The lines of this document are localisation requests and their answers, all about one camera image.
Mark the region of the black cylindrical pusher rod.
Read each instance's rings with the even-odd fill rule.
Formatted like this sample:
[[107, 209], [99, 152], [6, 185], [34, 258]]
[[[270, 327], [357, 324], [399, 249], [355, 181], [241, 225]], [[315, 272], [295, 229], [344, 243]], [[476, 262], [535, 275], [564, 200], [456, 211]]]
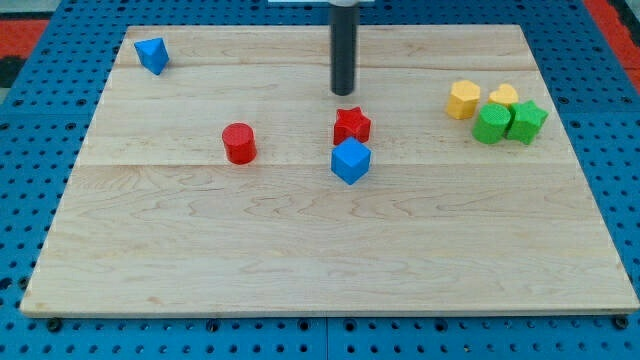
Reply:
[[355, 89], [359, 8], [356, 3], [329, 6], [331, 91], [350, 95]]

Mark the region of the white rod mount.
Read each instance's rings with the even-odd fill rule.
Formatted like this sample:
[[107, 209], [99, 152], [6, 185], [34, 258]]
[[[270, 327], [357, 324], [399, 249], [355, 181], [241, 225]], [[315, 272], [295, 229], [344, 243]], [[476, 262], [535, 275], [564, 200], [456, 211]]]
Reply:
[[358, 5], [360, 0], [328, 0], [328, 3], [338, 7], [353, 7]]

